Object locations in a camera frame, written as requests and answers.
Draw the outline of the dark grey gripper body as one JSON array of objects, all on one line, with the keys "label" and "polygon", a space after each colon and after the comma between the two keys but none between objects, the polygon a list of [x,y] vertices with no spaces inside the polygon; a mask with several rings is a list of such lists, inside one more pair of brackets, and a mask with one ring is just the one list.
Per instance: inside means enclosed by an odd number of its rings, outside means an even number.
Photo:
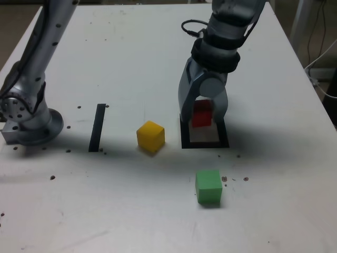
[{"label": "dark grey gripper body", "polygon": [[189,81],[194,81],[200,77],[220,79],[221,81],[227,81],[227,73],[218,73],[215,71],[207,70],[206,68],[200,66],[194,59],[189,59],[189,64],[187,66],[187,78]]}]

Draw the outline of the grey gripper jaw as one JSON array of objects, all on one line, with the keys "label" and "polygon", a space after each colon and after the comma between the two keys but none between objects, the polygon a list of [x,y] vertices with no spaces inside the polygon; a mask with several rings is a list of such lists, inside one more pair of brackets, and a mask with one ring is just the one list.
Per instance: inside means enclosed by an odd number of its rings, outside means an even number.
[{"label": "grey gripper jaw", "polygon": [[211,99],[214,121],[216,123],[222,121],[228,109],[225,84],[216,78],[206,79],[201,83],[199,93],[200,96]]},{"label": "grey gripper jaw", "polygon": [[188,122],[192,118],[194,101],[200,95],[201,77],[202,69],[199,67],[186,67],[183,71],[178,91],[182,122]]}]

